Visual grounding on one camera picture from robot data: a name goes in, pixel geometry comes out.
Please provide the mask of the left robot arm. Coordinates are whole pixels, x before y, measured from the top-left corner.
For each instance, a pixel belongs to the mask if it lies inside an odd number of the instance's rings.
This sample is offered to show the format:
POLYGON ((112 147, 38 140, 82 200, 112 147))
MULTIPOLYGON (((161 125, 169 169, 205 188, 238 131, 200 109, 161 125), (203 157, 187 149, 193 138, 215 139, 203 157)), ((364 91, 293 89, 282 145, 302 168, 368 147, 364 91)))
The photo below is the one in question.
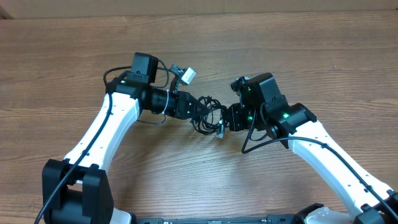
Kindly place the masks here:
POLYGON ((101 109, 79 143, 61 160, 42 170, 43 206, 36 223, 135 223, 135 215, 117 209, 108 182, 113 157, 127 130, 144 110, 177 119, 198 120, 201 104, 178 90, 196 71, 149 54, 135 53, 132 64, 105 82, 101 109))

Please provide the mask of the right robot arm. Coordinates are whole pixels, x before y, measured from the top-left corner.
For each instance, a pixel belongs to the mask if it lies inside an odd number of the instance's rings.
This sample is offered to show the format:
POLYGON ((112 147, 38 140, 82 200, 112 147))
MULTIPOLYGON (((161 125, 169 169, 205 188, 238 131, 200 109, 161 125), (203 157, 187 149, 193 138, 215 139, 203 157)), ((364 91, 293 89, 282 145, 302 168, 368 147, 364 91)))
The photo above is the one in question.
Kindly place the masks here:
POLYGON ((301 157, 329 185, 347 212, 315 203, 295 215, 267 217, 267 223, 397 223, 397 192, 362 168, 327 133, 303 104, 289 105, 271 73, 240 77, 231 84, 239 103, 226 112, 231 131, 265 131, 258 145, 281 143, 301 157))

